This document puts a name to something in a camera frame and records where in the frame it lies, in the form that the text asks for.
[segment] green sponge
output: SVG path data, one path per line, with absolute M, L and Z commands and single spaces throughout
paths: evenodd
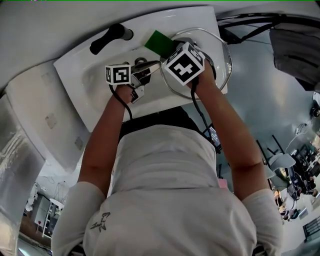
M 157 30 L 144 46 L 165 59 L 168 59 L 176 51 L 174 41 Z

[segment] black handle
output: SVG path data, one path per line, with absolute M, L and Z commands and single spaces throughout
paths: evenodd
M 121 24 L 113 24 L 108 31 L 99 39 L 93 41 L 90 46 L 90 52 L 97 55 L 107 44 L 115 39 L 130 40 L 134 36 L 132 30 Z

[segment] hand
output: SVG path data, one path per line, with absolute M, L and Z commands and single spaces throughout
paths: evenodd
M 208 87 L 217 87 L 214 72 L 211 68 L 211 65 L 209 61 L 206 59 L 204 60 L 204 71 L 198 75 L 199 77 L 199 84 L 196 87 L 196 93 L 198 94 L 198 91 L 205 91 Z M 191 89 L 192 88 L 192 82 L 188 82 L 187 86 Z
M 127 85 L 117 85 L 115 92 L 119 95 L 119 97 L 124 101 L 125 104 L 128 104 L 132 100 L 133 89 Z

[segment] white sink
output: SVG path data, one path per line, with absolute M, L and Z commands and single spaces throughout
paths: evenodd
M 54 63 L 74 107 L 90 132 L 96 126 L 112 95 L 106 83 L 105 65 L 129 62 L 133 66 L 135 59 L 139 57 L 147 61 L 159 60 L 159 55 L 143 47 L 155 30 L 171 37 L 188 28 L 203 28 L 219 36 L 214 9 L 211 6 L 155 12 L 122 24 L 133 31 L 134 36 L 131 40 L 114 40 L 97 55 L 93 55 L 89 47 L 93 41 L 106 33 L 103 31 L 81 43 Z M 217 84 L 221 85 L 226 77 L 222 44 L 201 31 L 188 32 L 179 37 L 190 37 L 197 43 L 202 42 L 199 46 L 213 59 L 217 71 Z M 189 88 L 179 85 L 169 74 L 165 76 L 172 88 L 182 94 L 190 95 Z M 150 83 L 144 87 L 144 97 L 129 107 L 133 118 L 137 118 L 190 102 L 189 99 L 173 94 L 165 85 L 158 70 L 151 75 Z M 124 121 L 128 119 L 129 115 L 126 112 Z

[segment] hair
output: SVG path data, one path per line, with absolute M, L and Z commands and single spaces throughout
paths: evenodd
M 318 195 L 318 190 L 314 189 L 312 196 L 315 198 Z

